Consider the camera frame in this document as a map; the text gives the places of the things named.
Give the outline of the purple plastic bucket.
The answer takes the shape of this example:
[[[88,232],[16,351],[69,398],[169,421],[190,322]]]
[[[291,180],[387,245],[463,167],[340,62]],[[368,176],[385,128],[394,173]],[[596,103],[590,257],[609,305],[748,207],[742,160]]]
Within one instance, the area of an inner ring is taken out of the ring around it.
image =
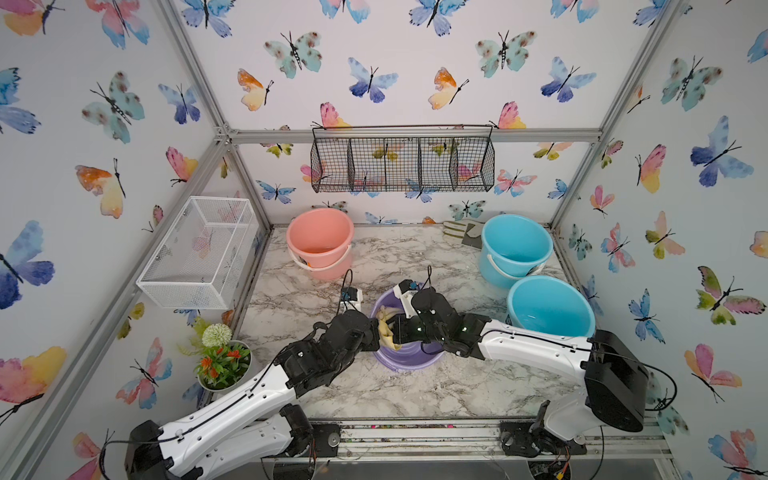
[[[402,307],[400,300],[396,298],[392,289],[379,297],[372,308],[372,314],[376,315],[383,307],[397,309]],[[392,371],[405,372],[417,371],[434,365],[443,354],[442,348],[437,343],[423,344],[414,342],[403,345],[399,350],[393,350],[388,346],[382,345],[374,353],[374,357],[380,364]]]

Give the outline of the artificial flower pot plant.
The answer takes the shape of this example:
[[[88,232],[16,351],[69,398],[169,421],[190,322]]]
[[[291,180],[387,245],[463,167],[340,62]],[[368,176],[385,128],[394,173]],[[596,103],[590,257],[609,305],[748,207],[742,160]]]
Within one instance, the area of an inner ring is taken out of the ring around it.
[[[223,393],[246,378],[252,366],[250,347],[234,338],[225,323],[210,323],[200,316],[191,325],[193,333],[177,345],[187,357],[195,357],[194,374],[205,390]]]

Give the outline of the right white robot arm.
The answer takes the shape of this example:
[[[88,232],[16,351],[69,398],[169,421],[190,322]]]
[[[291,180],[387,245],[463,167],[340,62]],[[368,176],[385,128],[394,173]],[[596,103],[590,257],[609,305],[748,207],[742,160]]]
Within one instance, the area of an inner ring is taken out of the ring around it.
[[[546,400],[534,420],[515,427],[510,446],[532,457],[608,426],[637,433],[645,421],[648,369],[611,332],[559,336],[517,328],[475,313],[458,313],[432,287],[406,280],[392,290],[403,314],[390,322],[393,342],[437,344],[446,354],[532,366],[573,381],[574,392]]]

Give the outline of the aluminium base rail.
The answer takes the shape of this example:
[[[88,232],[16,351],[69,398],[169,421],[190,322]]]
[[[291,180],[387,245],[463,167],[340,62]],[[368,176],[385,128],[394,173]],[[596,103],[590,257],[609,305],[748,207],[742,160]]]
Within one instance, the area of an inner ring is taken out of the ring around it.
[[[428,460],[521,460],[511,446],[522,418],[314,420],[314,448],[320,459],[339,462]],[[544,447],[539,460],[670,460],[672,452],[658,425],[639,433],[594,428],[567,447]]]

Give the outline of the teal bucket with sticker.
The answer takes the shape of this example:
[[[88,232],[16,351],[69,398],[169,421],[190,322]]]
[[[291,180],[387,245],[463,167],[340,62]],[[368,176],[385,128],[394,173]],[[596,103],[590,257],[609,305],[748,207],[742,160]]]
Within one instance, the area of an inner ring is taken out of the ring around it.
[[[478,268],[491,285],[510,289],[542,268],[554,251],[550,234],[539,223],[514,214],[497,215],[481,232]]]

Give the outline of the cream yellow microfibre cloth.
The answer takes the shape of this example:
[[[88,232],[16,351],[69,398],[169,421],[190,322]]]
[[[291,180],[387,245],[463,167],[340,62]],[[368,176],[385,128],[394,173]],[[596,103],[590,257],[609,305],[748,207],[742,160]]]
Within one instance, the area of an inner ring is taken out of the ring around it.
[[[401,308],[389,306],[380,306],[375,312],[375,317],[378,319],[380,344],[393,351],[400,351],[402,346],[395,342],[394,333],[389,325],[389,321],[403,313],[404,311]]]

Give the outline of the white mesh wall basket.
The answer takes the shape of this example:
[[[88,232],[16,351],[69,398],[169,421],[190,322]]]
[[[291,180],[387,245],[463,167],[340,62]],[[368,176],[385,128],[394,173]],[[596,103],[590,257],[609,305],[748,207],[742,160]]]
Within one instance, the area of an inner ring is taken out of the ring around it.
[[[229,310],[260,224],[245,198],[192,196],[137,279],[155,305]]]

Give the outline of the pink plastic bucket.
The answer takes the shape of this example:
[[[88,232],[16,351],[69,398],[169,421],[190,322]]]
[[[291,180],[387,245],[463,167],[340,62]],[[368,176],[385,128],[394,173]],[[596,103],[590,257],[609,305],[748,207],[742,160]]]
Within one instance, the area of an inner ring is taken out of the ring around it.
[[[339,279],[351,268],[353,238],[351,218],[332,208],[300,214],[286,232],[293,262],[320,281]]]

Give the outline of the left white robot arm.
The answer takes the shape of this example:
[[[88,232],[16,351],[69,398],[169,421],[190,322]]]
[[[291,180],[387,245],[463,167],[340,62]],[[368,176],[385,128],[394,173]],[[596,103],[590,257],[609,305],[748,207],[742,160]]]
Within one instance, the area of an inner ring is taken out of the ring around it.
[[[255,376],[206,407],[158,425],[146,421],[127,440],[130,479],[211,479],[255,457],[313,450],[312,424],[298,405],[325,387],[360,352],[380,347],[379,322],[347,310],[284,346]]]

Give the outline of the grey white folded cloth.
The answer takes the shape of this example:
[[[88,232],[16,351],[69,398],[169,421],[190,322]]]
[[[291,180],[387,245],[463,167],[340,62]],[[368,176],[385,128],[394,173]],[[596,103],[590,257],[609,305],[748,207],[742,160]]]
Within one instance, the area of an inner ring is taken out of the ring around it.
[[[481,249],[483,227],[483,222],[475,220],[445,221],[442,223],[442,232],[447,242]]]

